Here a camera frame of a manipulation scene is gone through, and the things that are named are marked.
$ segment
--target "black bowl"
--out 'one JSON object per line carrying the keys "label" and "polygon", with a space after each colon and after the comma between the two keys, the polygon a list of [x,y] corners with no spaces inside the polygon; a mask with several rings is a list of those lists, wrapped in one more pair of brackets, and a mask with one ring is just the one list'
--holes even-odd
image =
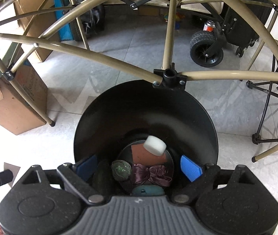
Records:
{"label": "black bowl", "polygon": [[144,80],[116,85],[88,106],[74,137],[75,161],[94,154],[113,161],[147,135],[160,138],[179,156],[217,163],[217,134],[204,107],[185,91],[156,89]]}

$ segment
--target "orange block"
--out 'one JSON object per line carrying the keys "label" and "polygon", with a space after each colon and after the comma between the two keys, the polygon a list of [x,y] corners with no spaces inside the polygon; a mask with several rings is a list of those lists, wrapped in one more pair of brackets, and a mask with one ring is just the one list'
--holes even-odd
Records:
{"label": "orange block", "polygon": [[153,155],[143,147],[143,144],[132,145],[131,151],[134,164],[153,166],[167,162],[165,153],[161,156]]}

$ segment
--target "purple satin fabric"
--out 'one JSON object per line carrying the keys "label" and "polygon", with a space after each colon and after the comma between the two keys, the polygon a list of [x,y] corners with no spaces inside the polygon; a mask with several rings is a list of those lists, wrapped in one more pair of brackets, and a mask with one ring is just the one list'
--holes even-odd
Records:
{"label": "purple satin fabric", "polygon": [[147,180],[159,186],[170,186],[171,177],[166,176],[164,165],[155,165],[148,168],[142,164],[132,165],[131,181],[134,185],[141,185]]}

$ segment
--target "round metal screw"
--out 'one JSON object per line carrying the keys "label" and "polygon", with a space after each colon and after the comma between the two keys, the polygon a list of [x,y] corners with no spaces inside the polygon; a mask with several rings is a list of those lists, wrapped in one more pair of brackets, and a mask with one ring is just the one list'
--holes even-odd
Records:
{"label": "round metal screw", "polygon": [[186,194],[178,194],[174,197],[174,201],[177,203],[186,203],[189,200],[189,196]]}
{"label": "round metal screw", "polygon": [[94,194],[88,198],[88,201],[91,203],[101,203],[104,201],[104,197],[101,194]]}

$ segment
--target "white sponge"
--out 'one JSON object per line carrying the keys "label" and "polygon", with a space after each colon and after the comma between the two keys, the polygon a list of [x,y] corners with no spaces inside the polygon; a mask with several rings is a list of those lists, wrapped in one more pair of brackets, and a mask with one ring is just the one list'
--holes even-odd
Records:
{"label": "white sponge", "polygon": [[146,142],[144,142],[143,147],[149,151],[151,154],[156,156],[161,156],[166,150],[166,144],[159,138],[150,135]]}

